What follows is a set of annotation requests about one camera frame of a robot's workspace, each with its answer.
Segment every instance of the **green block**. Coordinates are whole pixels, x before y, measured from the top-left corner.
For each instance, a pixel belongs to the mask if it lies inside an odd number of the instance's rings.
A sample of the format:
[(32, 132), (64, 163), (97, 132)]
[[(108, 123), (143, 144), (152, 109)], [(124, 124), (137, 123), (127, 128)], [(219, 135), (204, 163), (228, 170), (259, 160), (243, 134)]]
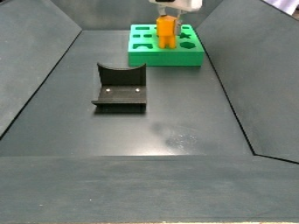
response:
[(155, 24), (132, 24), (128, 41), (128, 65), (141, 66), (200, 66), (204, 50), (196, 32), (188, 24), (176, 36), (176, 48), (159, 48)]

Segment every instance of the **black holder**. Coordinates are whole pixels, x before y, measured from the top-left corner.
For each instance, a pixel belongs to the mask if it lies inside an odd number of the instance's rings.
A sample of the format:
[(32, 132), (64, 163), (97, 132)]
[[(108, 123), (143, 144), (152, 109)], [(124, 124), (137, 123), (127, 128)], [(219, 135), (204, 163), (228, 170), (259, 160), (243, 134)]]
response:
[(92, 103), (101, 113), (145, 112), (145, 65), (115, 69), (97, 64), (101, 89)]

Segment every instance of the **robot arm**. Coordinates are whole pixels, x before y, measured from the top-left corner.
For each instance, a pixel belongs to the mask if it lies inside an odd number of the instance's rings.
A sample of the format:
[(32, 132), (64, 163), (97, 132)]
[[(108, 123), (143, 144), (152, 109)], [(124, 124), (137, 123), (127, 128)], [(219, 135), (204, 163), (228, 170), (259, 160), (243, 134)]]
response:
[(157, 11), (160, 17), (165, 16), (165, 7), (177, 10), (177, 17), (175, 21), (175, 35), (181, 33), (183, 14), (197, 11), (201, 8), (201, 0), (148, 0), (149, 3), (157, 4)]

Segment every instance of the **black surface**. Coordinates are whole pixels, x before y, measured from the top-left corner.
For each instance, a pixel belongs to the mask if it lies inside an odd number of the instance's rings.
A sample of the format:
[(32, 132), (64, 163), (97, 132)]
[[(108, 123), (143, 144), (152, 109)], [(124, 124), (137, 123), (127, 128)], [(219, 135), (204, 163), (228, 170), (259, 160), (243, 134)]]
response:
[(255, 153), (299, 162), (299, 21), (225, 0), (197, 32)]
[(0, 156), (246, 155), (211, 63), (147, 68), (147, 111), (100, 115), (100, 62), (127, 67), (128, 31), (84, 31), (0, 142)]
[(79, 34), (51, 1), (1, 3), (0, 138)]
[(0, 178), (1, 222), (299, 221), (299, 166), (262, 157), (1, 157)]

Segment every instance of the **orange block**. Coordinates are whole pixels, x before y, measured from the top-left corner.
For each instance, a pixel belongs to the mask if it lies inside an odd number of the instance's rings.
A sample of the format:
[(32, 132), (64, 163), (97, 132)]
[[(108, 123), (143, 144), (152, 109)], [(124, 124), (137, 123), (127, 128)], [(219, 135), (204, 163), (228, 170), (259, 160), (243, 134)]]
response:
[(175, 43), (175, 21), (176, 17), (172, 16), (160, 16), (156, 19), (156, 35), (159, 37), (159, 47), (169, 48), (176, 47)]

